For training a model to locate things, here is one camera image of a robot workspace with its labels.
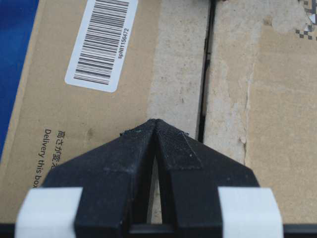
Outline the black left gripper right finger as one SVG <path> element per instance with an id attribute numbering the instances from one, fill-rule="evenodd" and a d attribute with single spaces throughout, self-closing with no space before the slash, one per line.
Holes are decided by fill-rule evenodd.
<path id="1" fill-rule="evenodd" d="M 156 120 L 165 218 L 178 238 L 281 238 L 270 188 L 251 169 Z"/>

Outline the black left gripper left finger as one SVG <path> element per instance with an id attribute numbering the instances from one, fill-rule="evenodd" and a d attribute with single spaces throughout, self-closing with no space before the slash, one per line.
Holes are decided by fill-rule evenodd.
<path id="1" fill-rule="evenodd" d="M 19 210 L 17 238 L 122 238 L 131 207 L 147 176 L 155 120 L 71 159 L 28 191 Z"/>

